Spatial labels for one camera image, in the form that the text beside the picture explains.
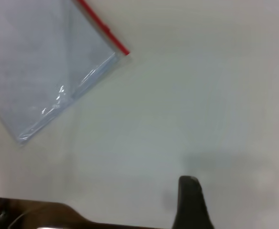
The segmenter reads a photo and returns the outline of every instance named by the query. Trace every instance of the red zipper seal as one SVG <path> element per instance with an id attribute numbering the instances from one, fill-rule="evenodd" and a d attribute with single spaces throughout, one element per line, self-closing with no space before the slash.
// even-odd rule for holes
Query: red zipper seal
<path id="1" fill-rule="evenodd" d="M 117 46 L 117 48 L 124 54 L 130 54 L 130 51 L 111 33 L 109 27 L 107 27 L 98 15 L 93 11 L 93 9 L 86 3 L 85 0 L 77 0 L 81 6 L 85 9 L 85 11 L 91 16 L 91 18 L 96 22 L 96 24 L 100 27 L 100 29 L 108 36 L 108 38 Z"/>

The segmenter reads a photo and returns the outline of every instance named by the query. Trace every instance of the clear plastic bag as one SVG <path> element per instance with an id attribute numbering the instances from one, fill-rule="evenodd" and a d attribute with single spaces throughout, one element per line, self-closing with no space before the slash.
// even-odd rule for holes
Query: clear plastic bag
<path id="1" fill-rule="evenodd" d="M 122 57 L 79 10 L 84 7 L 111 39 L 89 6 L 76 2 L 0 0 L 0 118 L 20 143 Z"/>

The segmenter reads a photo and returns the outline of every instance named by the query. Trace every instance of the red strip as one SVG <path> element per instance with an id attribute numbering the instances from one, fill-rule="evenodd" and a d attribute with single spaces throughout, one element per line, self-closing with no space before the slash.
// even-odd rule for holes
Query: red strip
<path id="1" fill-rule="evenodd" d="M 100 29 L 109 37 L 109 39 L 117 46 L 117 48 L 124 54 L 130 54 L 130 51 L 111 33 L 110 29 L 104 25 L 98 15 L 92 10 L 92 8 L 86 3 L 85 0 L 77 0 L 81 6 L 87 11 L 91 18 L 96 22 Z"/>

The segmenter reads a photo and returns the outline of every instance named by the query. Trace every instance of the white surface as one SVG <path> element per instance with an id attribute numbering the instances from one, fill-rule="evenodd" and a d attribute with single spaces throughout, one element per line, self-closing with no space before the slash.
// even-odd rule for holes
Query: white surface
<path id="1" fill-rule="evenodd" d="M 279 228 L 279 0 L 91 3 L 133 60 L 22 149 L 0 123 L 0 196 L 170 228 L 194 175 L 216 228 Z"/>

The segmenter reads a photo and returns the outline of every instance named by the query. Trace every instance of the black object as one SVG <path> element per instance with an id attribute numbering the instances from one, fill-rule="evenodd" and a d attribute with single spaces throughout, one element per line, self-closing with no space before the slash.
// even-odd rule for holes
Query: black object
<path id="1" fill-rule="evenodd" d="M 148 229 L 91 222 L 71 207 L 59 203 L 44 203 L 43 207 L 28 211 L 20 207 L 22 204 L 18 206 L 20 202 L 26 200 L 0 198 L 0 229 Z M 172 229 L 214 229 L 202 187 L 195 177 L 179 179 L 177 213 Z"/>
<path id="2" fill-rule="evenodd" d="M 182 176 L 178 185 L 177 213 L 172 229 L 214 229 L 198 179 Z"/>

